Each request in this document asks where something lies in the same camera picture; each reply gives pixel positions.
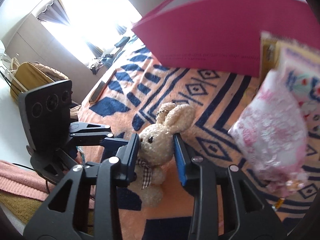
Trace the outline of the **pink sweater left forearm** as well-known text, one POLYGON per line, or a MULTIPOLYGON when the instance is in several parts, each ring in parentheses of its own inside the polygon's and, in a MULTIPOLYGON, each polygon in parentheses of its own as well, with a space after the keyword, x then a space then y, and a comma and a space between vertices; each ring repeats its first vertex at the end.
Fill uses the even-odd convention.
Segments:
POLYGON ((1 192, 44 201, 48 197, 46 180, 36 172, 24 170, 12 163, 1 160, 1 192))

